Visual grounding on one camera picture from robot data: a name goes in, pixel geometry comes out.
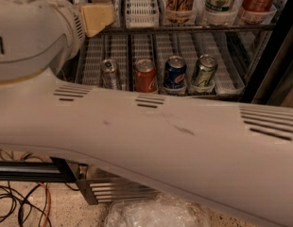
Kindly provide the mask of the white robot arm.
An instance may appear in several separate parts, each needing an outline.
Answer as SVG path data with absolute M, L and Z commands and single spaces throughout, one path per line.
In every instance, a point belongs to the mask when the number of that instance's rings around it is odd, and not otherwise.
M 0 146 L 293 227 L 293 109 L 65 82 L 81 32 L 65 0 L 0 0 Z

